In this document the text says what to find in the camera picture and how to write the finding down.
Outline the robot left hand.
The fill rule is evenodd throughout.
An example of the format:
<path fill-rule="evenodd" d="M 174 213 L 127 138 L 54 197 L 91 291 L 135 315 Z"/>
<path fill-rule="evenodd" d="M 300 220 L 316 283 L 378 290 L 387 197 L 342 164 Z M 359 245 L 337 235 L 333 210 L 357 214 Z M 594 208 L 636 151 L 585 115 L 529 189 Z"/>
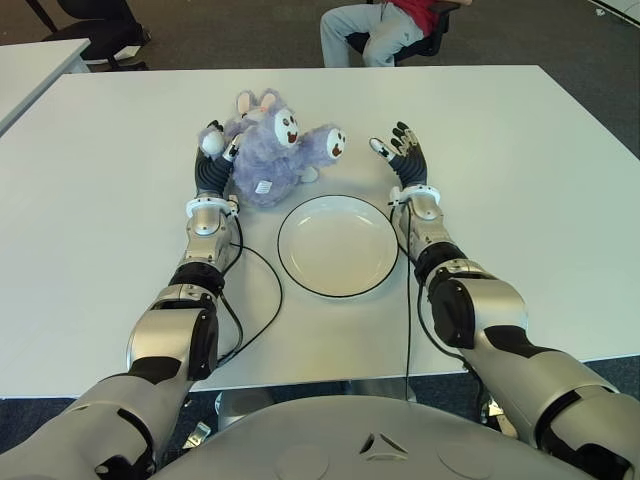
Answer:
<path fill-rule="evenodd" d="M 241 136 L 228 140 L 224 127 L 217 120 L 210 122 L 198 134 L 198 147 L 194 167 L 196 194 L 222 197 L 235 159 L 240 150 Z"/>

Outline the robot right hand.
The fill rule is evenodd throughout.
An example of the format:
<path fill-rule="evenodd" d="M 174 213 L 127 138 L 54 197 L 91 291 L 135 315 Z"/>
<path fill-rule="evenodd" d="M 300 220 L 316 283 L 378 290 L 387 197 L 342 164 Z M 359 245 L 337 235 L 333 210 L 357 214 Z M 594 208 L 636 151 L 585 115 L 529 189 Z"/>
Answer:
<path fill-rule="evenodd" d="M 398 122 L 392 129 L 391 145 L 372 137 L 369 146 L 387 162 L 403 188 L 427 184 L 427 162 L 417 136 L 407 124 Z"/>

